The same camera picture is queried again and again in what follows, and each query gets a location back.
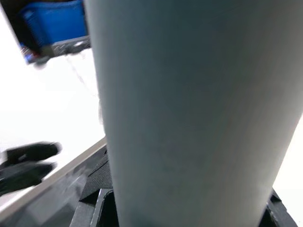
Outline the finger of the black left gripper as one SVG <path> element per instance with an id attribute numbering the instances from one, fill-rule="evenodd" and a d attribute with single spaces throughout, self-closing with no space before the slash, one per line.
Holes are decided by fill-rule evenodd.
<path id="1" fill-rule="evenodd" d="M 0 170 L 0 194 L 8 194 L 40 184 L 55 165 L 53 163 L 23 162 Z"/>
<path id="2" fill-rule="evenodd" d="M 8 164 L 18 164 L 26 161 L 41 161 L 59 154 L 62 146 L 59 142 L 38 142 L 5 151 Z"/>

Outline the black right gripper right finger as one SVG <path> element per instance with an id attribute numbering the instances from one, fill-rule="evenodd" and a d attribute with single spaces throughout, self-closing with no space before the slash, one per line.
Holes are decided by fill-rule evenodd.
<path id="1" fill-rule="evenodd" d="M 274 189 L 272 189 L 272 193 L 267 201 L 265 211 L 258 226 L 298 227 Z"/>

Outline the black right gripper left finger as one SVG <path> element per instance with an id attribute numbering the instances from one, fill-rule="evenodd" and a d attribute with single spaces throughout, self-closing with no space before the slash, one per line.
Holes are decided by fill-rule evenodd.
<path id="1" fill-rule="evenodd" d="M 86 178 L 71 227 L 118 227 L 106 146 L 92 156 L 96 165 Z"/>

